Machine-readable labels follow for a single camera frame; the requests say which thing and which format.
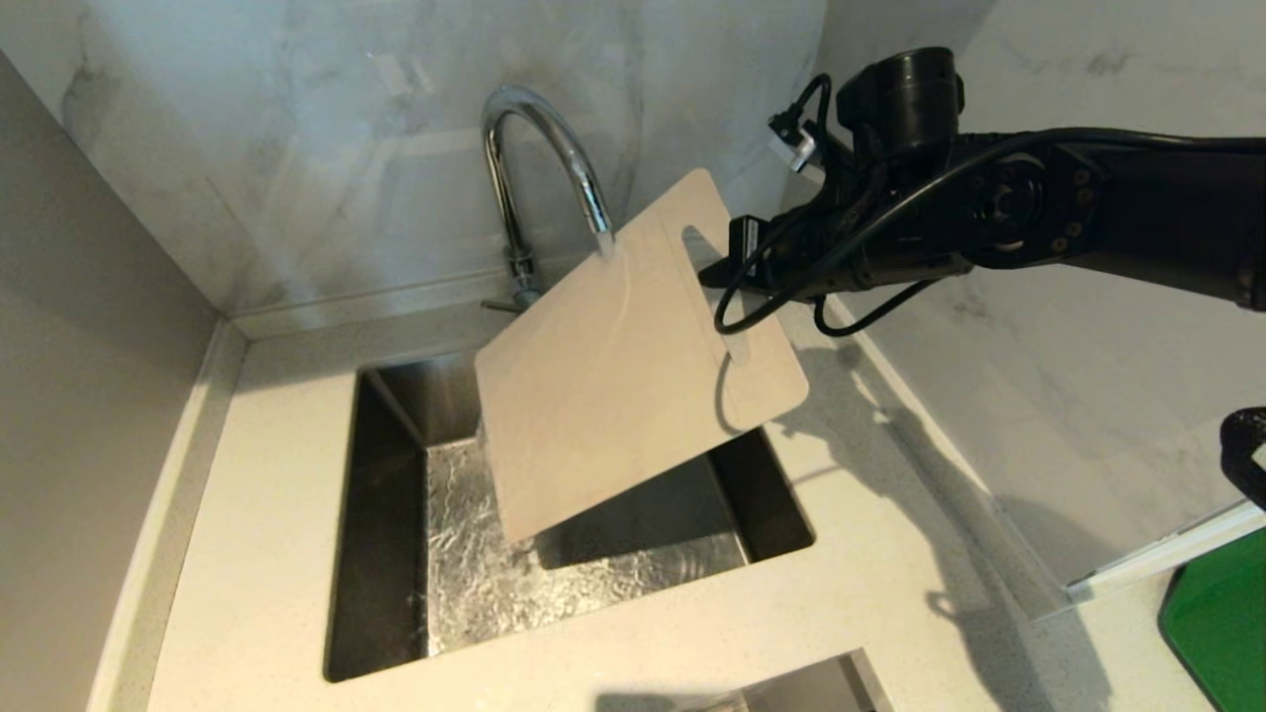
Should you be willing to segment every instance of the white cutting board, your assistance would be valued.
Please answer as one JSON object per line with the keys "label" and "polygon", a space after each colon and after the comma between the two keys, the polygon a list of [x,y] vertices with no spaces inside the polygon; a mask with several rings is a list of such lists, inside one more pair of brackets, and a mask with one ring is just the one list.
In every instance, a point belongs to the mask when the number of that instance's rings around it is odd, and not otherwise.
{"label": "white cutting board", "polygon": [[777,319],[724,340],[715,332],[682,243],[687,227],[728,252],[729,213],[704,170],[476,356],[508,540],[539,533],[808,395]]}

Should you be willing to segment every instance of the green object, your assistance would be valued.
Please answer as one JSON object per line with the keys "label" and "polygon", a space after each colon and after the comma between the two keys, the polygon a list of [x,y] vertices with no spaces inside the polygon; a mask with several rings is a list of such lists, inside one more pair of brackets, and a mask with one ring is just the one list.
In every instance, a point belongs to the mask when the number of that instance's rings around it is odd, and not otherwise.
{"label": "green object", "polygon": [[1222,712],[1266,711],[1266,531],[1174,575],[1161,635]]}

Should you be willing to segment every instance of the white countertop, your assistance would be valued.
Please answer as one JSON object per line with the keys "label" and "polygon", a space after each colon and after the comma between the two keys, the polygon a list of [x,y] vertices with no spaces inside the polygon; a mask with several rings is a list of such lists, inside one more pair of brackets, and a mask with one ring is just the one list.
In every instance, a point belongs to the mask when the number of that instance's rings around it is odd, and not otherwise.
{"label": "white countertop", "polygon": [[858,388],[863,356],[785,312],[812,394],[766,431],[813,546],[337,684],[322,666],[356,370],[477,346],[506,317],[462,305],[252,345],[149,709],[614,712],[858,647],[899,712],[1208,708],[1156,633],[1163,579],[1029,622]]}

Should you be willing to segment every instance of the stainless steel sink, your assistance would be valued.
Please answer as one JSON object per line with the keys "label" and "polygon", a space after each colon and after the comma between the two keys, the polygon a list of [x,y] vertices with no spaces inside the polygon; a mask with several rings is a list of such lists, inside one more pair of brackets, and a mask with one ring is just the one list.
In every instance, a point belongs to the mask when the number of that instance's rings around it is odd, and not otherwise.
{"label": "stainless steel sink", "polygon": [[357,384],[325,655],[330,682],[451,652],[809,546],[757,429],[508,544],[473,351]]}

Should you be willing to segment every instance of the chrome faucet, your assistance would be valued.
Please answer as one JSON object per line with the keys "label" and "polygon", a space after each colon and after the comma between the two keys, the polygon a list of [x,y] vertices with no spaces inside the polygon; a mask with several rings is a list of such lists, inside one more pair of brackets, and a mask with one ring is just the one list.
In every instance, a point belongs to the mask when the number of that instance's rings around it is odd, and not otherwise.
{"label": "chrome faucet", "polygon": [[510,267],[510,279],[514,280],[514,305],[484,302],[484,307],[523,312],[537,299],[541,299],[544,288],[537,274],[537,261],[532,253],[532,246],[528,245],[519,228],[519,213],[514,208],[514,194],[505,171],[501,124],[510,114],[527,119],[553,147],[555,153],[558,155],[567,170],[571,186],[580,200],[580,209],[585,212],[589,229],[598,238],[599,247],[603,246],[604,241],[610,239],[611,220],[608,217],[606,203],[603,200],[603,191],[598,186],[594,166],[589,163],[589,157],[585,156],[585,149],[576,141],[576,134],[558,115],[558,111],[539,94],[522,86],[501,86],[494,91],[484,103],[484,156],[487,158],[487,170],[492,177],[498,208],[501,210],[501,222],[505,223],[505,258]]}

